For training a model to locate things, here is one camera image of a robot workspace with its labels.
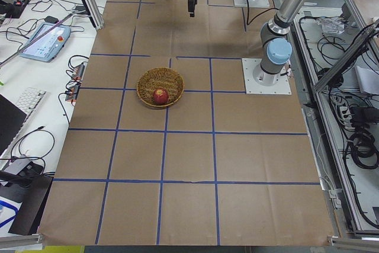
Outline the woven wicker basket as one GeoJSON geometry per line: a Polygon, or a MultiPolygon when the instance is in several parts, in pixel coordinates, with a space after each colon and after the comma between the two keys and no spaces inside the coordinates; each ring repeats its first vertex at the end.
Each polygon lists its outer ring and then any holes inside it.
{"type": "Polygon", "coordinates": [[[141,101],[149,107],[165,108],[182,97],[184,80],[171,68],[153,68],[139,78],[136,90],[141,101]]]}

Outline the dark red apple in basket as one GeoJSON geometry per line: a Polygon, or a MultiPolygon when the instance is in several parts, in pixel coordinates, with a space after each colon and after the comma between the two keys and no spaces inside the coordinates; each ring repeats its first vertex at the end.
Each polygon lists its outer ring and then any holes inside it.
{"type": "Polygon", "coordinates": [[[156,105],[165,105],[168,103],[169,94],[164,88],[157,88],[153,92],[153,102],[156,105]]]}

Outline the blue teach pendant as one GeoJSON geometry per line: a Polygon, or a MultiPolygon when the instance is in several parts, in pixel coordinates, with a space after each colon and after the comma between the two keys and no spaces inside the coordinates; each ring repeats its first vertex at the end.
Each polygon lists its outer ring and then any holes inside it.
{"type": "Polygon", "coordinates": [[[50,62],[61,51],[70,34],[71,28],[69,26],[57,26],[21,52],[20,56],[27,59],[50,62]]]}

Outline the white keyboard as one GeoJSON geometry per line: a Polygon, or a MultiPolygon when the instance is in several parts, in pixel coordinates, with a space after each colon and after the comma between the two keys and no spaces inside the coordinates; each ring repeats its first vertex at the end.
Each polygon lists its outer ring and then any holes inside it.
{"type": "Polygon", "coordinates": [[[45,90],[28,87],[21,93],[15,105],[26,113],[27,120],[37,109],[37,106],[42,102],[45,95],[45,90]]]}

